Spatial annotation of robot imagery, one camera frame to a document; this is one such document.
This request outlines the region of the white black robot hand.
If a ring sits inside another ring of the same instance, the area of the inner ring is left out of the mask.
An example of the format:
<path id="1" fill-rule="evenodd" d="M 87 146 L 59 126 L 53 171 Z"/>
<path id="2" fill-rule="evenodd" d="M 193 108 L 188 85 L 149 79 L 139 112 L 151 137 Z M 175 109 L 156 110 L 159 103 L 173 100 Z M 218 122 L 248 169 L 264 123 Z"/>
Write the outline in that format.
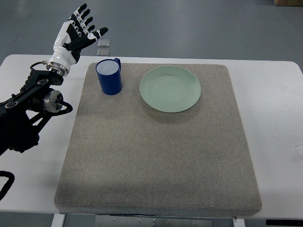
<path id="1" fill-rule="evenodd" d="M 71 66 L 79 61 L 81 51 L 108 31 L 107 27 L 96 30 L 89 14 L 90 9 L 84 3 L 63 23 L 53 45 L 53 54 L 46 64 L 48 71 L 67 76 Z"/>

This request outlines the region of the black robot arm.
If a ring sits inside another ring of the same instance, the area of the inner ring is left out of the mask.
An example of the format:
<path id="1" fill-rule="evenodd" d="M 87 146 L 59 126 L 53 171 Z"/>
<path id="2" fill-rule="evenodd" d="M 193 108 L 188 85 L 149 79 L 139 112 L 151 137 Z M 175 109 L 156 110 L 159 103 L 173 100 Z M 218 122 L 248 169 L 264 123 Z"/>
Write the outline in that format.
<path id="1" fill-rule="evenodd" d="M 38 145 L 39 132 L 48 121 L 68 114 L 73 107 L 64 101 L 60 86 L 68 69 L 55 62 L 47 63 L 46 70 L 36 70 L 34 63 L 30 74 L 17 94 L 0 104 L 0 152 L 14 150 L 20 153 Z"/>

